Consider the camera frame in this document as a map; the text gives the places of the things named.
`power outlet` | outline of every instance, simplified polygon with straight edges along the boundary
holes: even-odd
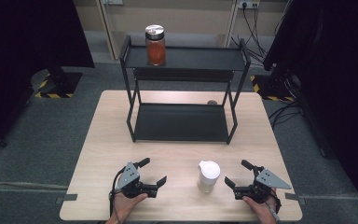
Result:
[[[260,7],[260,0],[242,0],[238,4],[238,8],[242,8],[243,3],[246,3],[246,9],[253,9]]]

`wooden table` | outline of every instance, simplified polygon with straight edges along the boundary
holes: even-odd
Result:
[[[223,99],[222,92],[211,91],[143,91],[144,102],[207,103]],[[238,128],[230,145],[204,142],[132,142],[126,124],[130,104],[125,91],[104,91],[89,127],[83,149],[67,194],[77,194],[75,201],[65,201],[60,216],[64,220],[107,220],[108,193],[113,179],[128,161],[150,158],[139,169],[141,181],[156,184],[163,176],[167,183],[158,190],[155,199],[146,199],[132,211],[131,221],[252,221],[255,215],[241,200],[235,200],[225,184],[225,176],[237,186],[252,184],[253,172],[241,166],[241,160],[265,166],[289,185],[291,184],[282,160],[269,119],[256,93],[241,94],[236,112]],[[136,121],[137,111],[132,118]],[[227,122],[230,112],[227,109]],[[213,191],[204,194],[197,187],[200,161],[215,161],[221,175]],[[279,216],[282,221],[298,221],[302,212],[298,201],[282,201]]]

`black metal shelf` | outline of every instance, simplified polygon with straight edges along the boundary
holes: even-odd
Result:
[[[204,141],[230,143],[237,128],[235,105],[251,61],[243,39],[238,49],[166,48],[166,63],[147,63],[145,46],[133,46],[127,36],[121,50],[120,64],[130,101],[127,124],[132,141]],[[132,69],[135,89],[131,93],[127,69]],[[235,97],[231,81],[235,71],[242,71]],[[151,104],[142,102],[140,80],[193,81],[227,83],[221,105]],[[131,126],[132,110],[139,101],[135,130]],[[225,104],[229,103],[233,126],[228,130]]]

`white cup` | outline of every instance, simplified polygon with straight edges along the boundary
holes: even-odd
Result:
[[[199,164],[200,177],[198,186],[200,191],[209,193],[213,190],[217,178],[220,176],[220,167],[214,161],[201,161]]]

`upper shelf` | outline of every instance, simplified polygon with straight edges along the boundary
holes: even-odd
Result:
[[[166,47],[166,63],[147,63],[145,46],[129,46],[126,68],[186,69],[214,71],[244,71],[245,62],[240,49],[206,49]]]

